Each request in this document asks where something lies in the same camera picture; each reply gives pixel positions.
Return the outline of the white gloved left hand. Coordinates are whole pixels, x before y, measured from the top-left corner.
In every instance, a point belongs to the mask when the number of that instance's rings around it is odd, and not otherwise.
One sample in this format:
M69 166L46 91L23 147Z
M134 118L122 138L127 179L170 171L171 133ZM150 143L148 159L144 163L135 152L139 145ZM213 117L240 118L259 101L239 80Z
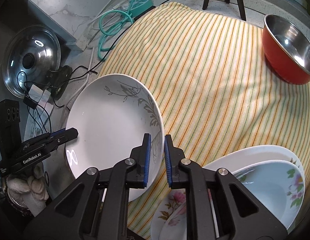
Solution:
M7 180L7 192L20 206L26 207L34 217L46 208L49 194L45 187L43 163L38 163L27 178L10 175Z

